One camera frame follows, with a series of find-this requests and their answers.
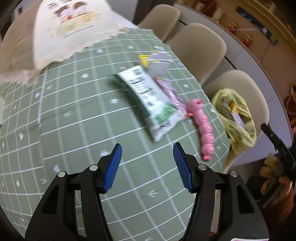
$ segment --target green translucent bag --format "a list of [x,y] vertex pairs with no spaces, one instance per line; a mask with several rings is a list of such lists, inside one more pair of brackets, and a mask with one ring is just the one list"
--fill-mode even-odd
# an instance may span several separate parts
[[[234,101],[238,114],[245,124],[245,129],[235,122],[229,102]],[[232,89],[221,89],[212,98],[212,105],[215,107],[220,117],[225,131],[231,141],[231,148],[235,154],[242,149],[253,147],[256,143],[256,129],[245,100]]]

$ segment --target chair backrest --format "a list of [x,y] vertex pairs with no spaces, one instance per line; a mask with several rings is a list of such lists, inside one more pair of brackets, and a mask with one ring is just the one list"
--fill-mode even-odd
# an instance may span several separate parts
[[227,50],[224,40],[200,23],[187,25],[166,44],[200,84],[216,69]]
[[175,27],[180,15],[179,9],[166,4],[159,4],[147,14],[143,21],[138,24],[138,27],[152,29],[154,34],[164,42]]
[[224,88],[235,90],[245,100],[255,124],[257,139],[259,139],[263,133],[260,128],[261,124],[268,124],[269,121],[268,106],[259,87],[249,75],[241,70],[227,71],[203,86],[209,99],[212,99],[218,90]]

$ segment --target green and white package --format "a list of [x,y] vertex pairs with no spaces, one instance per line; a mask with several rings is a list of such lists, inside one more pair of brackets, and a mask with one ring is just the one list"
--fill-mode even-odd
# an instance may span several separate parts
[[182,112],[142,66],[134,66],[115,76],[118,84],[127,91],[128,97],[140,107],[154,141],[159,141],[183,119]]

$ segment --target checkered tablecloth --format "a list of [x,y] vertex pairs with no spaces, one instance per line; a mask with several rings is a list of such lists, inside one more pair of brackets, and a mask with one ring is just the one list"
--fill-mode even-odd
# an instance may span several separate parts
[[[179,141],[202,163],[196,127],[184,120],[153,142],[137,107],[131,106],[112,76],[138,65],[139,55],[155,49],[173,55],[168,78],[180,96],[204,101],[216,138],[215,154],[205,164],[222,170],[230,142],[201,86],[151,30],[130,30],[50,64],[35,86],[0,84],[5,100],[0,205],[22,235],[57,172],[81,172],[120,143],[123,157],[113,187],[102,195],[114,241],[182,237],[194,195],[183,187],[172,147]],[[79,192],[76,206],[79,232],[84,234]]]

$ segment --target pink caterpillar toy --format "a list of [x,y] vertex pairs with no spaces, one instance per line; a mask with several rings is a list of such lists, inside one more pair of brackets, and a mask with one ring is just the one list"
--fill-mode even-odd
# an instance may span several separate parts
[[193,117],[195,124],[201,136],[203,160],[211,160],[211,155],[214,153],[215,137],[212,134],[212,127],[208,123],[207,115],[202,108],[203,101],[201,99],[192,99],[187,104],[188,116]]

